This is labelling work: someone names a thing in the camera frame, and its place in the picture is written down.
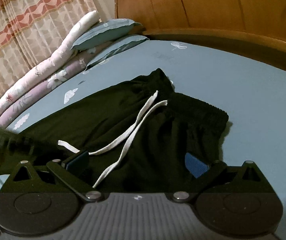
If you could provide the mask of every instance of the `dark fabric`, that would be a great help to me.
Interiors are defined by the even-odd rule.
[[[168,100],[142,124],[121,164],[97,187],[102,192],[174,192],[188,190],[194,177],[185,167],[185,154],[211,163],[219,158],[218,141],[228,115],[198,99],[175,93],[161,69],[149,76],[90,95],[26,129],[37,140],[67,141],[90,152],[103,148],[136,120],[147,99]],[[109,152],[91,156],[81,179],[94,185],[120,156],[125,141]]]

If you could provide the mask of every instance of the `metal rivet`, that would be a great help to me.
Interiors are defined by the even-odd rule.
[[[86,193],[85,196],[88,199],[97,200],[102,196],[102,194],[98,191],[90,191],[90,192]]]
[[[185,191],[178,191],[174,193],[174,198],[177,200],[185,200],[187,199],[190,195],[189,193],[185,192]]]

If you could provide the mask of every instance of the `curtain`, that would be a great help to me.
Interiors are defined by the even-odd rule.
[[[0,0],[0,97],[93,10],[93,0]]]

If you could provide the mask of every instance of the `blue tab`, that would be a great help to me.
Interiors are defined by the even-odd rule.
[[[186,153],[185,155],[185,167],[195,178],[200,177],[209,170],[209,167],[205,163],[201,162],[190,153]]]
[[[90,160],[88,151],[84,151],[83,153],[79,152],[78,155],[79,156],[66,164],[66,170],[77,177],[87,168]]]

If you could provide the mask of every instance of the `folded blanket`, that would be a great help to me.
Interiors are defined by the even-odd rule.
[[[93,49],[82,51],[68,63],[66,63],[63,68],[51,75],[49,79],[42,81],[37,86],[32,88],[4,111],[4,113],[0,116],[0,127],[6,128],[13,120],[15,120],[21,113],[35,104],[38,100],[46,96],[65,81],[85,70],[86,65],[91,61],[91,59],[93,59],[111,43],[112,42],[108,41],[94,47]]]
[[[10,105],[28,92],[32,87],[61,68],[74,53],[74,50],[71,50],[73,43],[85,31],[98,22],[99,19],[100,17],[97,11],[92,11],[84,15],[77,24],[73,26],[69,34],[62,41],[62,44],[53,52],[51,57],[32,68],[24,77],[19,79],[9,90],[7,90],[0,98],[0,116]]]

